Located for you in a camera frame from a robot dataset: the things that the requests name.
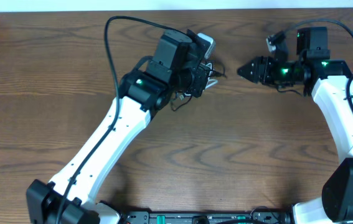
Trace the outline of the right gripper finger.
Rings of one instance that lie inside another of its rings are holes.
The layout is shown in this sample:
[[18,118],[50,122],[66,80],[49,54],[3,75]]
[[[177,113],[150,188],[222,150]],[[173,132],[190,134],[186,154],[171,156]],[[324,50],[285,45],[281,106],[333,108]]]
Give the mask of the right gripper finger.
[[238,73],[255,73],[258,70],[260,58],[254,57],[249,60],[246,64],[242,65],[237,69]]
[[259,75],[253,71],[239,70],[238,75],[252,83],[258,83],[259,81]]

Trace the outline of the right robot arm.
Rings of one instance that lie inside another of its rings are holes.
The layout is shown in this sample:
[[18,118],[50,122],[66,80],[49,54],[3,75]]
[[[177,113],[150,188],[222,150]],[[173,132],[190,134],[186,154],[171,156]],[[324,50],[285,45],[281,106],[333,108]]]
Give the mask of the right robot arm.
[[272,57],[255,57],[238,68],[242,78],[290,91],[302,84],[326,119],[339,166],[322,187],[321,196],[293,205],[293,223],[353,223],[353,73],[343,60],[332,60],[326,27],[297,31],[298,59],[288,60],[285,32],[267,37]]

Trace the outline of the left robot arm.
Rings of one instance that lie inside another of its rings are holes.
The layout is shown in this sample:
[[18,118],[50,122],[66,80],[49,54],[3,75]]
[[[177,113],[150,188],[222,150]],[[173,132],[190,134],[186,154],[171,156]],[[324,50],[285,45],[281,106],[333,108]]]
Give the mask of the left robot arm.
[[76,156],[48,183],[26,192],[32,223],[117,224],[120,214],[96,196],[131,141],[175,93],[200,97],[212,66],[215,40],[192,31],[165,30],[154,55],[142,57],[118,85],[118,95]]

